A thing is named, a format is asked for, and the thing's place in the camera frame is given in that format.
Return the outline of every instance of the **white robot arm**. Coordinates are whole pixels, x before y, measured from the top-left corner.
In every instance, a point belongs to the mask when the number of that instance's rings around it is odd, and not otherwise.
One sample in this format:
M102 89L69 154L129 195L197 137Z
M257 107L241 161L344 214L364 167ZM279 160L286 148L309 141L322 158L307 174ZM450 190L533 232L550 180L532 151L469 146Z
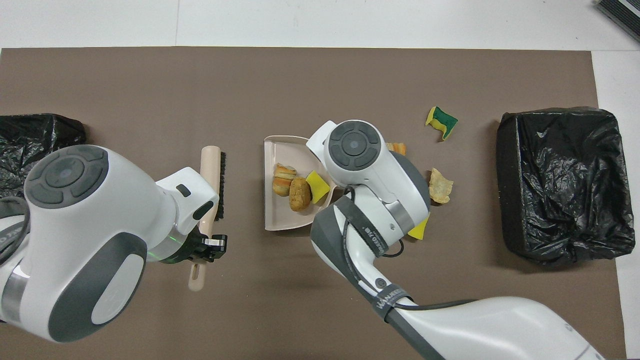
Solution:
M0 320L47 340L75 341L112 321L147 261L225 251L194 230L218 194L191 168L154 182L111 150L77 145L39 161L24 193L22 206L2 200Z
M307 142L347 192L311 228L318 255L425 359L592 359L602 356L546 306L517 297L418 306L374 260L429 215L429 187L380 132L327 122Z

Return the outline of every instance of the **black strap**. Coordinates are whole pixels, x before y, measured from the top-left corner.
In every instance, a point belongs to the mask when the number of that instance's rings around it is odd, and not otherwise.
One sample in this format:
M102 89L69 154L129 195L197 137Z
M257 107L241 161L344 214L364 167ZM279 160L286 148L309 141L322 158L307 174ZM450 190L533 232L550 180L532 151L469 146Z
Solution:
M389 246L385 242L380 232L369 221L366 215L356 206L349 197L343 196L335 202L340 212L347 218L356 232L369 246L376 258L387 252Z
M389 284L383 288L372 301L373 310L387 322L387 314L395 306L396 302L403 297L409 297L409 294L396 284Z

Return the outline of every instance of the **potato chip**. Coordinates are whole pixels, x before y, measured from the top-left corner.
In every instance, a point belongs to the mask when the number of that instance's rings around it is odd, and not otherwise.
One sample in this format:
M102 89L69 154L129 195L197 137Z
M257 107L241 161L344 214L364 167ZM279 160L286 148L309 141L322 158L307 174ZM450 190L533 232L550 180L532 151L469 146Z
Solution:
M453 181L445 179L444 176L436 169L431 169L431 179L429 179L429 196L431 199L440 204L449 202L449 194L453 189Z

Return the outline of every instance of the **yellow sponge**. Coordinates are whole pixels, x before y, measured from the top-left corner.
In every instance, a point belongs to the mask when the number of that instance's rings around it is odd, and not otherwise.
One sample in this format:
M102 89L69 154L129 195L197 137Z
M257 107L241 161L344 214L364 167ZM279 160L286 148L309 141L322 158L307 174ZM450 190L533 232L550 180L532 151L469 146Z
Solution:
M311 174L307 176L307 182L311 187L311 202L314 204L317 204L330 190L329 184L315 170L311 171Z
M412 238L422 240L422 238L424 237L424 228L427 226L427 221L429 221L429 217L424 219L423 222L409 231L407 235L411 236Z

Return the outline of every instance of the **sponge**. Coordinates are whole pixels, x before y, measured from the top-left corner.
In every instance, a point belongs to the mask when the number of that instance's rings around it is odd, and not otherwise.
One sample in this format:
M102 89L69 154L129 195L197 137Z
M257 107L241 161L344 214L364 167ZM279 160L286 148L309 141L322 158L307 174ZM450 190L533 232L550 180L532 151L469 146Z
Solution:
M438 106L434 106L429 111L427 122L424 125L431 125L436 130L442 131L442 141L444 141L451 135L451 131L457 123L458 119L442 111Z
M311 187L311 202L317 204L329 192L329 184L315 170L311 171L311 174L307 176L307 182Z
M422 238L424 237L424 228L427 226L427 221L429 221L429 217L424 219L424 221L421 222L418 226L411 229L411 231L409 231L407 235L411 236L412 238L422 240Z

